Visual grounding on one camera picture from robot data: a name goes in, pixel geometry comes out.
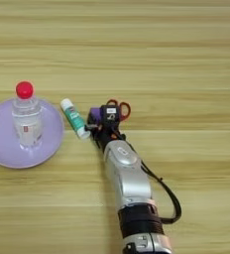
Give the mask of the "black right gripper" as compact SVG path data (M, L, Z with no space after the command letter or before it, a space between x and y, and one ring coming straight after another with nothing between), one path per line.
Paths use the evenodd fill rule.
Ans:
M86 124L85 130L93 132L94 131L94 141L97 146L104 151L106 146L112 142L117 140L126 140L126 135L120 133L119 131L120 122L117 121L115 123L96 123L96 124Z

